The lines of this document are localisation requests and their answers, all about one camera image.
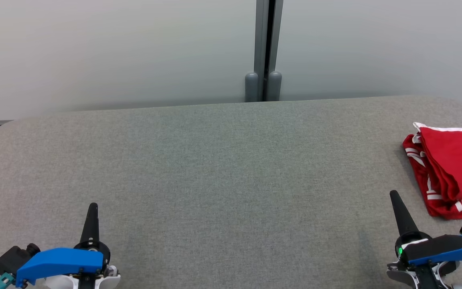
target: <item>gray table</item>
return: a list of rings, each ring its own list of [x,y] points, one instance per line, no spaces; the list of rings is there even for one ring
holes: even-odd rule
[[[406,288],[388,192],[431,218],[401,147],[462,127],[448,99],[379,97],[64,113],[0,127],[0,255],[79,241],[90,202],[119,288]],[[447,281],[462,282],[462,267]]]

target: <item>folded red shirt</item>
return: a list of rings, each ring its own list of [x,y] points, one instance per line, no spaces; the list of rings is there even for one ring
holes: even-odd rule
[[[431,216],[462,218],[462,128],[432,128],[415,122],[403,147]]]

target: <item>white partition panel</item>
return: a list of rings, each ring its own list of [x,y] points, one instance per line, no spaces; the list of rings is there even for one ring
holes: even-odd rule
[[[285,0],[275,70],[281,100],[462,101],[462,1]]]
[[[0,120],[244,101],[255,0],[0,0]]]

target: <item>white plastic part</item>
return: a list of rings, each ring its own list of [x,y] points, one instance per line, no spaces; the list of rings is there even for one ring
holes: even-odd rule
[[[95,289],[114,289],[121,281],[121,275],[108,276],[95,281]],[[44,285],[50,289],[77,289],[79,280],[73,276],[58,275],[46,278]]]

